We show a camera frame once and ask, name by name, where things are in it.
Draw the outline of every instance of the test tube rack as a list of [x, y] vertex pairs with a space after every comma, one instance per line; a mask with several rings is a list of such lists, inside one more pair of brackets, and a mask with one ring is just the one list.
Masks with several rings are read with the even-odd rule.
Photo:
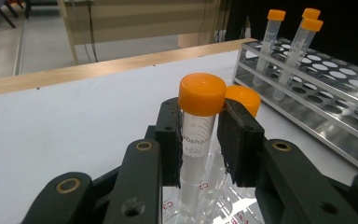
[[[270, 55], [260, 52], [260, 41], [243, 44], [235, 82], [253, 88], [263, 102], [358, 167], [358, 66], [308, 49], [295, 69], [284, 63], [290, 44], [278, 38]], [[256, 71], [260, 57], [268, 61], [264, 74]], [[286, 86], [278, 83], [283, 69], [293, 75]], [[253, 84], [254, 76], [261, 86]], [[274, 99], [275, 89], [285, 93], [282, 100]]]

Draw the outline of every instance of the white table surface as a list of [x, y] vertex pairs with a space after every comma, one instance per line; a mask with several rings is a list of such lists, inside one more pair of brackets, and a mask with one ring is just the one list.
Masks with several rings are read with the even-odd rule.
[[[127, 145], [155, 124], [160, 104], [176, 97], [194, 72], [229, 85], [237, 51], [148, 66], [104, 77], [0, 94], [0, 223], [20, 223], [57, 175], [99, 177], [118, 167]], [[347, 185], [358, 169], [262, 104], [257, 120], [267, 138], [298, 145], [324, 174]]]

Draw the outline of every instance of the orange cap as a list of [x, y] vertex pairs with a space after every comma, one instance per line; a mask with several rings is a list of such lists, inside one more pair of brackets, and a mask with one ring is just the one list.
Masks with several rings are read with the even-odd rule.
[[213, 116], [223, 108], [226, 88], [220, 77], [207, 73], [190, 74], [180, 82], [178, 104], [191, 115]]
[[286, 14], [285, 11], [278, 10], [278, 9], [271, 9], [268, 12], [267, 18], [273, 21], [283, 21], [285, 14]]
[[321, 10], [307, 7], [303, 12], [303, 18], [317, 20], [321, 15]]
[[261, 104], [258, 93], [243, 86], [227, 87], [226, 98], [240, 102], [254, 118]]
[[313, 32], [319, 32], [321, 30], [323, 24], [324, 24], [323, 21], [311, 20], [311, 19], [304, 18], [303, 22], [301, 23], [301, 28], [310, 30]]

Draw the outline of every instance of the centrifuge tube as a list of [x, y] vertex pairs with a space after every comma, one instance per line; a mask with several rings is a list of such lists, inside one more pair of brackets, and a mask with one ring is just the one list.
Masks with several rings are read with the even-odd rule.
[[[260, 96], [252, 89], [243, 86], [227, 87], [226, 98], [240, 102], [255, 117], [258, 107], [261, 104]], [[223, 188], [227, 184], [226, 167], [223, 155], [221, 154], [220, 144], [217, 138], [214, 139], [215, 148], [212, 148], [212, 164], [210, 169], [205, 171], [202, 185], [205, 189], [202, 191], [200, 211], [197, 215], [197, 223], [212, 223], [216, 216], [216, 209], [219, 198], [223, 193]]]
[[[285, 11], [271, 9], [268, 13], [268, 23], [266, 33], [264, 34], [263, 45], [261, 47], [260, 52], [266, 56], [269, 56], [272, 52], [272, 48], [274, 47], [275, 40], [278, 35], [279, 28], [281, 27], [281, 22], [284, 19]], [[268, 62], [259, 57], [257, 61], [256, 70], [257, 72], [264, 74]], [[257, 76], [254, 77], [253, 83], [255, 86], [261, 86], [263, 84], [263, 80]]]
[[190, 74], [180, 83], [178, 104], [183, 110], [183, 164], [179, 207], [165, 223], [194, 223], [200, 183], [209, 152], [216, 114], [224, 105], [226, 83], [210, 74]]
[[[304, 18], [301, 22], [300, 28], [298, 28], [295, 38], [293, 39], [291, 48], [286, 57], [286, 64], [294, 68], [298, 68], [301, 63], [304, 55], [307, 52], [310, 42], [312, 42], [313, 37], [316, 32], [321, 30], [321, 27], [324, 23], [319, 20], [311, 20]], [[286, 86], [290, 83], [292, 75], [289, 71], [282, 70], [281, 76], [278, 83]], [[278, 89], [275, 89], [273, 97], [275, 100], [281, 100], [284, 96], [284, 93]]]

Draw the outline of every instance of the floor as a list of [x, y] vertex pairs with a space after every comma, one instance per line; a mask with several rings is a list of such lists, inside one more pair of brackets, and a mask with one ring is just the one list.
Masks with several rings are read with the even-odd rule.
[[[20, 14], [18, 18], [2, 7], [15, 23], [15, 29], [0, 16], [0, 77], [73, 65], [58, 7], [33, 7], [28, 20], [25, 19], [23, 9], [19, 6], [13, 8]], [[87, 48], [93, 60], [90, 45]], [[96, 44], [99, 62], [170, 49], [178, 49], [177, 35]], [[76, 51], [80, 63], [89, 62], [85, 46], [76, 46]]]

